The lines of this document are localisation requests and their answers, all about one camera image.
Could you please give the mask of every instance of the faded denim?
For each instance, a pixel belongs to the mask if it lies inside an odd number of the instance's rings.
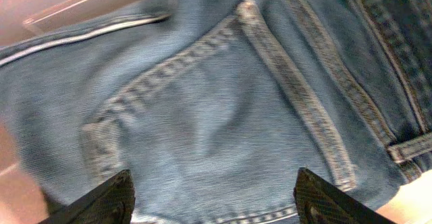
[[[373,209],[432,168],[430,0],[164,1],[0,51],[54,199],[131,169],[133,222],[296,223],[299,167]]]

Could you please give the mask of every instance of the denim pocket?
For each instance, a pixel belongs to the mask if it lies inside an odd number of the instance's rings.
[[[82,132],[93,179],[132,170],[133,221],[286,219],[304,166],[356,186],[341,136],[253,1],[142,72]]]

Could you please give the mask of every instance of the blue denim fabric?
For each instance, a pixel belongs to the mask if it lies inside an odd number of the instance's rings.
[[[135,222],[295,223],[299,167],[379,208],[432,168],[431,66],[368,1],[142,1],[0,51],[0,117],[64,204],[131,169]]]

